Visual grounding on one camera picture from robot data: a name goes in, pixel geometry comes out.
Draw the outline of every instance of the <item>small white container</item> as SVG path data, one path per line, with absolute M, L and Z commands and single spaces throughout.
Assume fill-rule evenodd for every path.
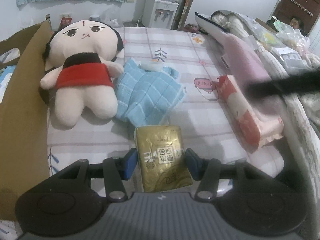
M 162 62 L 143 60 L 141 61 L 140 68 L 147 71 L 161 71 L 164 64 Z
M 99 14 L 92 14 L 90 15 L 90 21 L 99 22 L 100 21 L 100 15 Z

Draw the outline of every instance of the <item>bed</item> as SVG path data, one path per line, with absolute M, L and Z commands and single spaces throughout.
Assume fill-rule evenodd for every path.
M 225 74 L 220 59 L 224 52 L 215 39 L 201 34 L 153 28 L 118 28 L 117 31 L 124 41 L 125 52 L 124 59 L 118 58 L 117 62 L 124 64 L 130 58 L 137 62 L 162 61 L 179 71 L 179 82 L 186 95 L 171 111 L 165 124 L 181 127 L 185 149 L 192 148 L 200 157 L 217 158 L 222 163 L 246 159 L 273 177 L 283 170 L 286 159 L 283 156 L 288 155 L 288 149 L 281 150 L 278 145 L 270 144 L 252 153 L 227 105 L 219 99 L 212 81 Z M 47 131 L 50 175 L 79 159 L 102 163 L 109 157 L 122 157 L 135 147 L 132 125 L 117 119 L 98 120 L 88 109 L 70 130 L 62 129 L 49 110 Z M 124 186 L 128 194 L 141 191 L 138 167 Z M 196 187 L 197 183 L 194 183 L 183 190 L 193 193 Z M 93 180 L 92 188 L 105 195 L 101 179 Z M 231 188 L 229 180 L 221 180 L 219 194 Z M 13 222 L 3 221 L 0 224 L 0 238 L 14 239 L 15 229 Z

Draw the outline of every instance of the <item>gold package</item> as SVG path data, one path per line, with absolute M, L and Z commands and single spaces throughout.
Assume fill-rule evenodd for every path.
M 144 192 L 192 185 L 179 126 L 139 127 L 136 129 L 136 145 Z

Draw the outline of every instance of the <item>blue towel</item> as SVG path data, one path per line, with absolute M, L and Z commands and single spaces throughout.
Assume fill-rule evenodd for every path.
M 158 125 L 184 97 L 176 79 L 179 72 L 164 67 L 145 71 L 133 60 L 124 65 L 124 74 L 115 80 L 118 99 L 116 118 L 134 127 Z

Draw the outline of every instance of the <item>person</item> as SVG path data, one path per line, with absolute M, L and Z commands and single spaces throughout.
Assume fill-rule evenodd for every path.
M 304 34 L 304 23 L 299 17 L 292 16 L 290 26 L 295 30 L 299 29 L 301 31 L 301 34 Z

